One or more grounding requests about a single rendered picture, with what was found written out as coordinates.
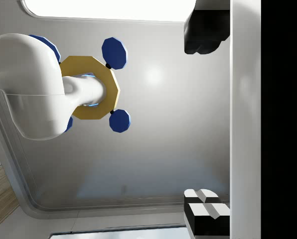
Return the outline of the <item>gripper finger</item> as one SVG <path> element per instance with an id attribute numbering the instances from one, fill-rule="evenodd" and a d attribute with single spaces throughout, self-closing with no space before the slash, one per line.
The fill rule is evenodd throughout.
<path id="1" fill-rule="evenodd" d="M 211 190 L 184 191 L 184 221 L 191 239 L 230 239 L 230 209 Z"/>
<path id="2" fill-rule="evenodd" d="M 196 0 L 184 24 L 184 52 L 210 54 L 230 36 L 230 0 Z"/>

